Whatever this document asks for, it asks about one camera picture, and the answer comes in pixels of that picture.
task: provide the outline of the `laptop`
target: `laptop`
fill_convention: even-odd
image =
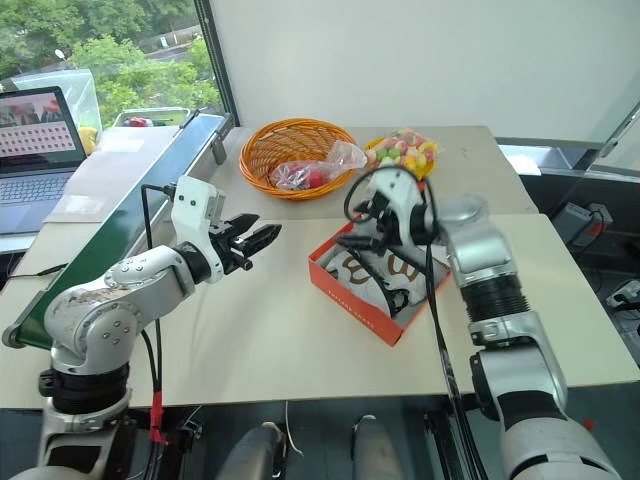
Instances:
[[[85,158],[59,87],[0,93],[0,234],[39,231]]]

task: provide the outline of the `screen image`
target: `screen image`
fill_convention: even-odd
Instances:
[[[53,93],[0,99],[0,157],[75,150]]]

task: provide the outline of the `yellow object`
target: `yellow object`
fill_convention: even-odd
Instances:
[[[258,130],[242,147],[240,171],[258,190],[285,200],[318,198],[341,187],[353,170],[320,187],[307,190],[281,190],[271,184],[269,175],[278,165],[293,160],[326,160],[336,140],[355,144],[346,130],[310,118],[292,118],[271,123]]]
[[[412,172],[415,173],[416,171],[416,159],[410,155],[404,157],[404,166],[407,167],[409,170],[411,170]]]
[[[440,153],[440,147],[433,140],[428,140],[424,142],[420,147],[418,147],[420,152],[424,152],[425,150],[431,150],[433,153]]]
[[[91,155],[96,149],[98,131],[93,127],[80,127],[78,128],[78,135],[80,136],[84,153]]]

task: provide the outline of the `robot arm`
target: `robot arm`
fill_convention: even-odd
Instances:
[[[345,235],[339,243],[378,251],[401,244],[413,258],[424,257],[416,245],[435,241],[447,247],[471,339],[481,347],[470,359],[476,397],[485,416],[501,423],[506,478],[619,479],[591,434],[564,412],[562,370],[521,293],[511,251],[487,218],[485,202],[473,196],[439,202],[436,224],[408,172],[382,169],[368,188],[372,199],[356,210],[377,223],[379,237]]]
[[[39,468],[20,478],[56,478],[55,472],[66,478],[64,467],[85,478],[126,478],[135,432],[126,417],[127,379],[138,334],[196,284],[249,270],[249,257],[280,232],[280,225],[266,225],[242,237],[258,216],[221,221],[224,195],[193,178],[179,179],[173,200],[176,247],[126,258],[100,278],[65,290],[47,308],[53,345],[51,369],[39,385],[46,397]]]

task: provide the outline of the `laptop keyboard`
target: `laptop keyboard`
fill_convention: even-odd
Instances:
[[[62,196],[69,177],[20,178],[0,183],[0,204],[56,200]]]

